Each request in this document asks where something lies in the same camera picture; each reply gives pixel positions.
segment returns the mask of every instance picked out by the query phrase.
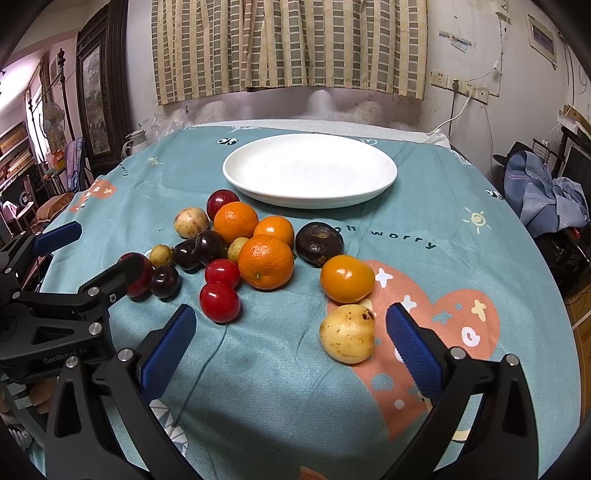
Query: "teal tablecloth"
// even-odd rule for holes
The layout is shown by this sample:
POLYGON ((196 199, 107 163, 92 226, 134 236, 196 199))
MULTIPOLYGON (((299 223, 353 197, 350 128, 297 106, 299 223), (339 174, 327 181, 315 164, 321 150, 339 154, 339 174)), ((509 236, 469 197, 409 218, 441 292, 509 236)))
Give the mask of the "teal tablecloth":
MULTIPOLYGON (((222 175, 226 156, 249 141, 286 133, 292 132, 196 127, 126 159, 53 223, 77 220, 83 234, 56 253, 44 291, 75 292, 123 253, 177 244, 175 214, 188 206, 204 208, 211 192, 230 187, 222 175), (221 138, 238 142, 219 144, 221 138)), ((404 301, 419 323, 447 343, 475 356, 520 357, 545 471, 577 428, 580 387, 569 321, 544 260, 505 201, 459 155, 433 145, 365 141, 398 166, 394 185, 370 202, 305 211, 240 197, 259 218, 284 215, 296 231, 312 220, 338 227, 346 252, 371 261, 378 281, 370 301, 378 327, 370 361, 350 368, 322 350, 317 332, 327 300, 319 270, 300 259, 292 281, 278 291, 243 284, 245 313, 228 326, 212 323, 199 309, 203 273, 181 273, 183 288, 172 303, 123 299, 111 308, 116 348, 137 346, 180 303, 195 308, 197 335, 164 398, 152 406, 207 480, 296 480, 300 466, 328 480, 378 479, 426 415, 383 335, 385 308, 404 301)), ((470 427, 474 410, 471 404, 460 430, 470 427)), ((128 457, 141 465, 112 415, 128 457)), ((443 463, 460 448, 452 443, 443 463)))

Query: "potato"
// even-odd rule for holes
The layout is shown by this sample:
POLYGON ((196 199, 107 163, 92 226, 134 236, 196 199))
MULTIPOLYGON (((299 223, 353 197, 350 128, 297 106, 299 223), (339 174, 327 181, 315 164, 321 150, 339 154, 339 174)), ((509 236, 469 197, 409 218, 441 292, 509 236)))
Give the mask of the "potato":
POLYGON ((361 305, 342 305, 320 324, 320 342, 332 358, 358 364, 374 352, 374 313, 361 305))
POLYGON ((174 229, 183 238, 197 238, 201 232, 208 228, 209 219, 201 208, 185 208, 174 218, 174 229))

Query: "wall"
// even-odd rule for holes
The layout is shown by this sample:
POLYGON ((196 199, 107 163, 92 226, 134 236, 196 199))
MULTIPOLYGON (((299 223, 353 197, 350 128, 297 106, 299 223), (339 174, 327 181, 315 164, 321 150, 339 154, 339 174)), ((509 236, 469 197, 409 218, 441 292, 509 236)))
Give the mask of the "wall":
POLYGON ((2 112, 0 114, 0 135, 17 123, 22 122, 25 118, 25 102, 20 102, 14 109, 2 112))
MULTIPOLYGON (((74 137, 79 138, 82 136, 82 128, 80 127, 80 112, 78 110, 78 97, 76 87, 76 37, 70 38, 69 40, 56 43, 49 49, 49 62, 51 63, 56 57, 60 48, 64 50, 64 57, 66 63, 64 63, 64 75, 66 76, 66 97, 68 100, 68 110, 70 111, 70 117, 72 119, 72 128, 74 130, 74 137)), ((63 94, 61 92, 61 83, 57 82, 52 87, 53 101, 57 103, 62 109, 64 109, 63 94)), ((67 120, 64 124, 66 135, 66 141, 70 142, 70 130, 67 126, 67 120)))
POLYGON ((86 24, 87 5, 43 11, 14 49, 9 62, 76 35, 86 24))
MULTIPOLYGON (((499 19, 492 0, 428 0, 428 72, 432 68, 471 79, 490 71, 499 57, 499 19), (466 53, 439 35, 450 32, 475 46, 466 53)), ((566 63, 555 37, 558 68, 529 45, 526 15, 531 14, 550 31, 556 28, 530 0, 509 0, 511 25, 504 43, 500 98, 491 97, 488 116, 481 103, 472 101, 453 124, 452 143, 491 177, 491 149, 506 154, 515 141, 531 144, 546 139, 556 125, 557 112, 566 101, 566 63)), ((128 82, 134 126, 154 112, 171 112, 185 105, 158 107, 155 97, 150 31, 151 4, 129 0, 127 25, 128 82)), ((576 59, 575 74, 578 78, 576 59)), ((491 92, 498 77, 479 81, 491 92)), ((376 92, 292 88, 256 93, 228 94, 186 102, 196 123, 251 118, 314 118, 374 124, 429 132, 450 118, 453 93, 427 85, 425 100, 417 102, 376 92)), ((459 96, 458 112, 465 101, 459 96)))

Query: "blue cloth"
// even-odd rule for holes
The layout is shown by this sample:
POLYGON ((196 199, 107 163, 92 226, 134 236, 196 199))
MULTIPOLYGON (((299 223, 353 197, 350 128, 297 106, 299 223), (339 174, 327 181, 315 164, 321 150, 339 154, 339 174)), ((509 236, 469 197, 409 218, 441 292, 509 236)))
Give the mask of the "blue cloth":
POLYGON ((509 159, 505 198, 533 238, 589 222, 581 185, 565 177, 553 180, 549 166, 531 152, 509 159))
MULTIPOLYGON (((126 252, 179 243, 173 228, 176 213, 205 207, 214 190, 232 189, 222 174, 226 156, 253 140, 287 133, 293 132, 189 128, 126 158, 103 178, 111 186, 97 191, 113 190, 110 196, 79 193, 73 208, 52 223, 54 228, 77 220, 83 233, 56 252, 43 290, 75 293, 126 252), (221 138, 238 142, 218 144, 221 138), (85 206, 76 210, 82 199, 85 206)), ((404 299, 413 316, 418 318, 421 309, 429 312, 422 314, 423 325, 451 329, 458 342, 464 341, 462 318, 485 328, 496 315, 500 329, 489 357, 498 361, 515 353, 521 359, 544 472, 576 431, 580 414, 574 339, 544 260, 511 208, 464 158, 434 145, 371 143, 394 159, 398 178, 366 203, 292 210, 239 196, 259 218, 283 215, 296 231, 315 220, 339 228, 345 253, 389 265, 379 273, 376 294, 383 282, 383 291, 404 299), (408 294, 410 283, 416 295, 408 294), (454 298, 458 291, 470 299, 478 292, 482 296, 466 303, 454 298)), ((400 375, 381 372, 365 384, 356 374, 361 366, 351 368, 325 353, 318 329, 327 300, 319 287, 319 269, 297 258, 292 280, 277 291, 264 293, 242 284, 243 315, 227 326, 214 324, 200 310, 203 273, 180 274, 183 286, 174 301, 152 296, 141 303, 115 303, 111 332, 116 349, 133 348, 149 331, 161 328, 180 303, 195 309, 195 338, 152 409, 199 474, 206 480, 297 480, 299 467, 305 466, 328 480, 379 479, 408 445, 426 411, 416 387, 403 392, 406 402, 397 396, 405 368, 391 350, 400 375), (375 400, 379 395, 395 406, 394 415, 403 416, 413 396, 422 413, 390 439, 375 400)), ((389 301, 373 302, 382 322, 389 301)), ((376 352, 388 342, 387 335, 376 338, 376 352)), ((142 465, 112 402, 107 407, 127 458, 142 465)), ((477 407, 475 398, 459 430, 470 428, 477 407)), ((441 464, 452 461, 461 448, 452 442, 441 464)))

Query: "blue gripper pad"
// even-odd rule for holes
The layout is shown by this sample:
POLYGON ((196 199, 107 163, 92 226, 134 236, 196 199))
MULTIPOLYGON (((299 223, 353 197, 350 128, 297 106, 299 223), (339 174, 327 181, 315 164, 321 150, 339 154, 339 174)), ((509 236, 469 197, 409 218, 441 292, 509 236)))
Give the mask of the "blue gripper pad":
POLYGON ((172 318, 172 321, 172 327, 160 339, 139 373, 141 397, 146 405, 164 395, 174 371, 195 335, 197 319, 191 307, 186 306, 176 319, 172 318))
POLYGON ((443 393, 441 365, 423 342, 419 332, 409 322, 404 307, 391 305, 386 312, 386 331, 398 349, 419 391, 432 402, 443 393))
POLYGON ((34 257, 45 257, 50 253, 74 243, 82 235, 82 225, 70 222, 35 239, 31 253, 34 257))

